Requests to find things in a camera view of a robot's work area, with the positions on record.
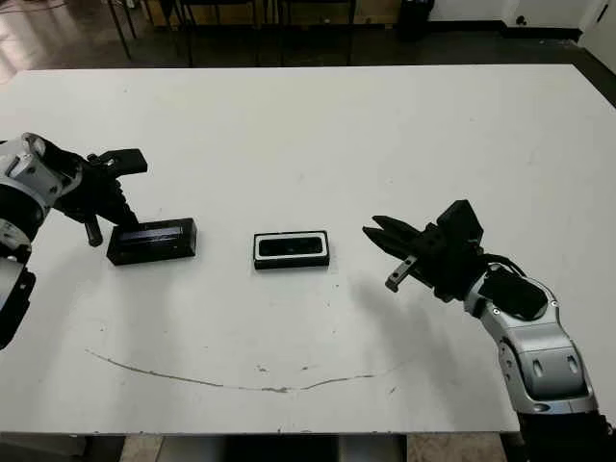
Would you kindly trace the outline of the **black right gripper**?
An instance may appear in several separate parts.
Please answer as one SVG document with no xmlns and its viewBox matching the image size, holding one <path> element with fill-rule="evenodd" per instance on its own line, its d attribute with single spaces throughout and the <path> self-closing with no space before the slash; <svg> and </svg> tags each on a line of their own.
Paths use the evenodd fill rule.
<svg viewBox="0 0 616 462">
<path fill-rule="evenodd" d="M 485 267 L 480 245 L 483 228 L 476 221 L 430 222 L 420 231 L 397 218 L 372 219 L 378 227 L 364 226 L 364 234 L 385 253 L 402 260 L 385 282 L 393 292 L 411 276 L 444 302 L 462 300 Z"/>
</svg>

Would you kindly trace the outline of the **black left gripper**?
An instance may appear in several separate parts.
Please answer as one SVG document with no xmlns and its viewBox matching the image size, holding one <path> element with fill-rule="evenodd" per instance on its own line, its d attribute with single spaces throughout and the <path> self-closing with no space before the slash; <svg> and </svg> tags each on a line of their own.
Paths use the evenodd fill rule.
<svg viewBox="0 0 616 462">
<path fill-rule="evenodd" d="M 132 149 L 90 154 L 87 159 L 72 155 L 71 161 L 81 174 L 79 182 L 70 192 L 63 192 L 54 208 L 85 226 L 90 246 L 103 243 L 98 217 L 116 225 L 139 223 L 118 180 L 133 173 Z"/>
</svg>

